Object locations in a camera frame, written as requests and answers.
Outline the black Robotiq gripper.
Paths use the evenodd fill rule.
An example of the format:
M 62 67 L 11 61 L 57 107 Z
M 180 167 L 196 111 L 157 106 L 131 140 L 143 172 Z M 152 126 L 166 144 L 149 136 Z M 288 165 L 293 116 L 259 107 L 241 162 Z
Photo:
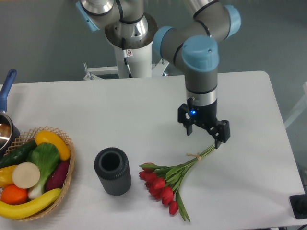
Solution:
M 188 136 L 192 133 L 192 125 L 195 124 L 209 130 L 209 134 L 214 138 L 215 149 L 228 141 L 230 138 L 230 123 L 228 120 L 217 120 L 217 100 L 206 106 L 196 106 L 192 98 L 188 98 L 187 103 L 183 103 L 178 108 L 177 121 L 186 129 Z

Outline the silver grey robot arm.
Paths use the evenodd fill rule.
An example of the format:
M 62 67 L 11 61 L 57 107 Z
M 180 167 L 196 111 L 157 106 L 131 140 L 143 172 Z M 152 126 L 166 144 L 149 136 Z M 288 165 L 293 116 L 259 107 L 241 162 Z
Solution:
M 217 114 L 218 43 L 241 26 L 238 10 L 217 0 L 188 0 L 193 22 L 185 28 L 158 27 L 142 0 L 79 0 L 76 7 L 90 30 L 104 30 L 113 46 L 120 78 L 151 77 L 152 52 L 185 76 L 187 101 L 177 111 L 188 135 L 205 129 L 218 148 L 230 125 Z

